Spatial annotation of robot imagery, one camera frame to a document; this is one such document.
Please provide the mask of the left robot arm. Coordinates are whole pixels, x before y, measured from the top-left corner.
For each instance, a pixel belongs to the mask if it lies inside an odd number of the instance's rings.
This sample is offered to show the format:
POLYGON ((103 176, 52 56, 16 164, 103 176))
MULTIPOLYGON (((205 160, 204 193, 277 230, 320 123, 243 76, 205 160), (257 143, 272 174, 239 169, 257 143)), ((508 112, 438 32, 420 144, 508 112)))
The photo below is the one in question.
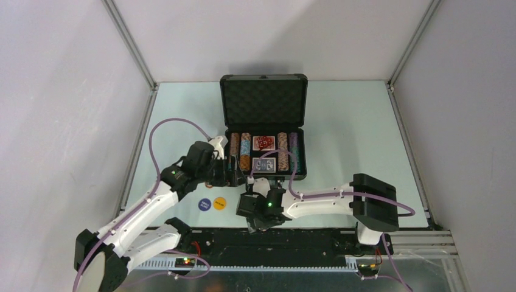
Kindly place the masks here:
POLYGON ((96 232, 79 233, 73 291, 115 291, 130 272, 152 257, 173 249, 181 254, 189 251, 192 229, 179 218, 166 220, 148 234, 143 232, 199 184, 226 186, 227 142, 224 136, 196 141, 187 155, 158 170, 153 187, 128 210, 96 232))

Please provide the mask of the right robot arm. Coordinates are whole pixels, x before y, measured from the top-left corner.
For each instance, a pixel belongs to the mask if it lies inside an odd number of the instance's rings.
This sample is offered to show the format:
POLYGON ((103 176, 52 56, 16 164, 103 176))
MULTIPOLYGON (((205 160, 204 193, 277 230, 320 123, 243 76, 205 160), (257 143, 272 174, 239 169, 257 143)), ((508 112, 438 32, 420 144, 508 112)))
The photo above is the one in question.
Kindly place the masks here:
POLYGON ((354 217, 355 249, 370 254, 382 234, 399 230, 396 195, 394 186, 363 173, 354 174, 353 180, 342 186, 305 193, 271 187, 267 179, 259 178, 241 194, 236 214, 246 218, 251 232, 311 215, 354 217))

